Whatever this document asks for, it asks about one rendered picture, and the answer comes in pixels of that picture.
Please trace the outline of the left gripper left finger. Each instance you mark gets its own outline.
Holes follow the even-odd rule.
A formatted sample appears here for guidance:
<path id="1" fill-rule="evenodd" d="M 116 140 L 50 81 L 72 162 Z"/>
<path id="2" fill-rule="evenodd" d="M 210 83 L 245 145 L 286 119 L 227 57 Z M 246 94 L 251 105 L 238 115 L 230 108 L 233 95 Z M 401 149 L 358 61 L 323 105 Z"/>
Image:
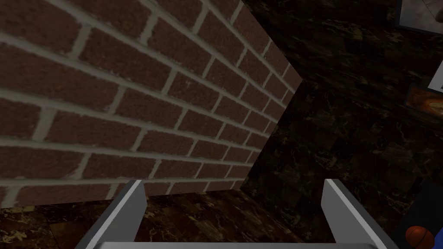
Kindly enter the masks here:
<path id="1" fill-rule="evenodd" d="M 141 180 L 130 180 L 74 249 L 134 249 L 147 208 Z"/>

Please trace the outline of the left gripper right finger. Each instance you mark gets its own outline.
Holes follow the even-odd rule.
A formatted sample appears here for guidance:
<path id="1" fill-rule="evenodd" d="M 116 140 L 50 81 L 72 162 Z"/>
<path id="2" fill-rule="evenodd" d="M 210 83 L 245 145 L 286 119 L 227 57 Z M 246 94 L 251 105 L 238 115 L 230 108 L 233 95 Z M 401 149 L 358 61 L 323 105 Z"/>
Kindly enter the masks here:
<path id="1" fill-rule="evenodd" d="M 359 249 L 398 249 L 340 180 L 325 179 L 321 208 L 336 243 Z"/>

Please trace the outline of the orange and brown wall picture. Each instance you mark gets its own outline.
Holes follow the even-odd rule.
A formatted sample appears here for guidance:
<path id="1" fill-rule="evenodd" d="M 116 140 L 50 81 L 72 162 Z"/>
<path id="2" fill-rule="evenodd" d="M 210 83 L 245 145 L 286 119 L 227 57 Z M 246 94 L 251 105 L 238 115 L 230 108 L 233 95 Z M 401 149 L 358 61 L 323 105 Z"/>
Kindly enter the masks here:
<path id="1" fill-rule="evenodd" d="M 412 109 L 443 119 L 443 93 L 411 84 L 404 104 Z"/>

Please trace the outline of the white wall picture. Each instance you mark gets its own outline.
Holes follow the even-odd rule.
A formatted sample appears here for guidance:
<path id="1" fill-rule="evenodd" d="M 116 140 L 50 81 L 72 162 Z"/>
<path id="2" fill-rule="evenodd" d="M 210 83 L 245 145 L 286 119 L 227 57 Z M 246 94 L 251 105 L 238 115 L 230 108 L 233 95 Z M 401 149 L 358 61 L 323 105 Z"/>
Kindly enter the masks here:
<path id="1" fill-rule="evenodd" d="M 443 61 L 433 75 L 428 88 L 443 93 Z"/>

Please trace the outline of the pale grey framed wall picture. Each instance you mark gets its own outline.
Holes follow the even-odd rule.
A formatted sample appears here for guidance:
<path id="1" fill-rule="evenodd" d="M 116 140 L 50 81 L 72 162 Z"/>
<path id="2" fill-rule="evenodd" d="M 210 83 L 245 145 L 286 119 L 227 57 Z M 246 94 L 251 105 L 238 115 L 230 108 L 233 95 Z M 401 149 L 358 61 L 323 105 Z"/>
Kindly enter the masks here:
<path id="1" fill-rule="evenodd" d="M 443 0 L 397 0 L 398 27 L 443 35 Z"/>

